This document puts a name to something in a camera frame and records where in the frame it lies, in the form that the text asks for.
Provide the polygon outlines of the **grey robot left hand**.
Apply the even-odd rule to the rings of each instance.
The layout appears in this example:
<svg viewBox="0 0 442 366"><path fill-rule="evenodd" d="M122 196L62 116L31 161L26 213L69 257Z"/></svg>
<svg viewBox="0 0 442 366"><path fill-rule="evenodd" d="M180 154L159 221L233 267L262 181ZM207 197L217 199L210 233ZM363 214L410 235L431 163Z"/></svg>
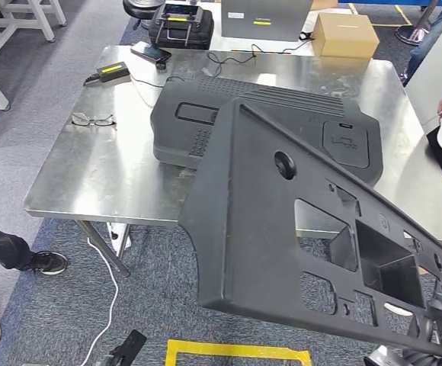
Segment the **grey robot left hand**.
<svg viewBox="0 0 442 366"><path fill-rule="evenodd" d="M109 351L98 366L131 366L145 345L147 338L136 329L132 330L122 344Z"/></svg>

